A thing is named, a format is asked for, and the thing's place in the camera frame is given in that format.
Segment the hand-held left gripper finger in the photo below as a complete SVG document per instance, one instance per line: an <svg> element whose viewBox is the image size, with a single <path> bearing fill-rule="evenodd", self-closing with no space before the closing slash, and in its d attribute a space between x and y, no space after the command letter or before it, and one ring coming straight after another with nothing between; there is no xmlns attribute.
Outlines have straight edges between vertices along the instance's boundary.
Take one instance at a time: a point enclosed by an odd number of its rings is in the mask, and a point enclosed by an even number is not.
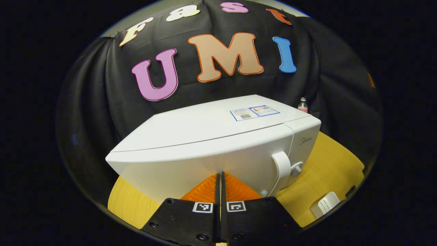
<svg viewBox="0 0 437 246"><path fill-rule="evenodd" d="M221 175L215 174L213 202L167 198L141 231L164 245L215 245L220 242Z"/></svg>
<svg viewBox="0 0 437 246"><path fill-rule="evenodd" d="M274 196L227 201L221 174L221 241L227 244L293 244L302 228Z"/></svg>

